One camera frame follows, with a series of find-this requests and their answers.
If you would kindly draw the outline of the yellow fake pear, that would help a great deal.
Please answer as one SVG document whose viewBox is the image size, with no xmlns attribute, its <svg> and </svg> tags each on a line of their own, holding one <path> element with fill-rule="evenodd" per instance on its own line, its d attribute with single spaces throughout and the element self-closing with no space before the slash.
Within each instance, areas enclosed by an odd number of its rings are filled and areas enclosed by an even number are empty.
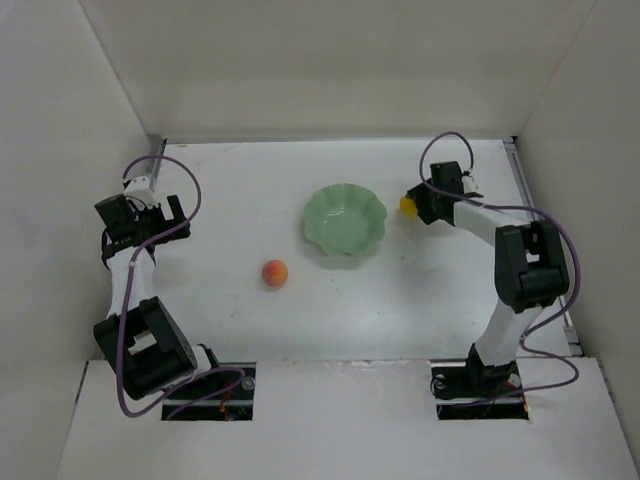
<svg viewBox="0 0 640 480">
<path fill-rule="evenodd" d="M 418 209 L 412 198 L 403 196 L 399 201 L 399 210 L 408 217 L 417 217 Z"/>
</svg>

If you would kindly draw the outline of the red orange fake peach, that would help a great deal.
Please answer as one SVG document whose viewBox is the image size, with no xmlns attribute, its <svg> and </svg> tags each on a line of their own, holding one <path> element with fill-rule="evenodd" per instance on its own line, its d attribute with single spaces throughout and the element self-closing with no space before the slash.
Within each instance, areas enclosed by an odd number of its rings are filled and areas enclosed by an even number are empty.
<svg viewBox="0 0 640 480">
<path fill-rule="evenodd" d="M 271 288 L 283 286 L 288 279 L 288 275 L 289 272 L 286 264 L 278 259 L 269 260 L 262 267 L 262 280 Z"/>
</svg>

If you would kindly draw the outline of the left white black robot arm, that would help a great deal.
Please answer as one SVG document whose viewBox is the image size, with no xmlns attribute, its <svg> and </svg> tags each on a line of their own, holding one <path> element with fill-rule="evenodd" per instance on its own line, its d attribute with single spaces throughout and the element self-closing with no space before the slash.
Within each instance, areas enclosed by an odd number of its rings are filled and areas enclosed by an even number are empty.
<svg viewBox="0 0 640 480">
<path fill-rule="evenodd" d="M 185 225 L 148 245 L 135 260 L 132 286 L 127 286 L 131 256 L 147 239 L 182 223 L 186 216 L 179 198 L 167 198 L 172 217 L 160 205 L 142 207 L 142 201 L 123 194 L 95 205 L 105 224 L 101 259 L 111 273 L 112 298 L 106 319 L 93 327 L 94 338 L 112 367 L 116 366 L 119 323 L 127 309 L 124 330 L 122 384 L 126 394 L 139 400 L 208 368 L 196 354 L 176 321 L 154 293 L 155 247 L 190 236 Z"/>
</svg>

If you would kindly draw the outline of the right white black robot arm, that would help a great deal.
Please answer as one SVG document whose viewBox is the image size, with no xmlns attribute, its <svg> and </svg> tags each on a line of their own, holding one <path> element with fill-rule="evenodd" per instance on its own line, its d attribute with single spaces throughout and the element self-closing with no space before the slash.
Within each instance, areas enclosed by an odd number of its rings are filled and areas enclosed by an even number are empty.
<svg viewBox="0 0 640 480">
<path fill-rule="evenodd" d="M 569 290 L 561 232 L 550 220 L 526 221 L 467 193 L 468 174 L 455 162 L 430 166 L 431 177 L 408 190 L 417 217 L 467 231 L 494 248 L 497 303 L 486 329 L 458 367 L 434 367 L 431 388 L 441 400 L 505 395 L 519 375 L 516 357 L 525 332 Z"/>
</svg>

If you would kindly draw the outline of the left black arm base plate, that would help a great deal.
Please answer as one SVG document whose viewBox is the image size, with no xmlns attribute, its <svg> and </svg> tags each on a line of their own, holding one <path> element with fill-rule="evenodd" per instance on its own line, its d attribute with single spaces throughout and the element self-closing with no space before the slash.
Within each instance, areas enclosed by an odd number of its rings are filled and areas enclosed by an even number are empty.
<svg viewBox="0 0 640 480">
<path fill-rule="evenodd" d="M 256 391 L 256 364 L 229 364 L 245 376 L 227 371 L 197 380 L 163 401 L 163 421 L 251 421 Z"/>
</svg>

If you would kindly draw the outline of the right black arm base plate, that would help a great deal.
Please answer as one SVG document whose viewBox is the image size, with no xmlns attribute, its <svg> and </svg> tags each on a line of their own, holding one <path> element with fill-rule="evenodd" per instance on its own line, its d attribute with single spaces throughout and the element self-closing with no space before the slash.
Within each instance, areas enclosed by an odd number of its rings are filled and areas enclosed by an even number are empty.
<svg viewBox="0 0 640 480">
<path fill-rule="evenodd" d="M 436 365 L 430 390 L 439 420 L 528 420 L 518 369 L 473 385 L 464 366 Z"/>
</svg>

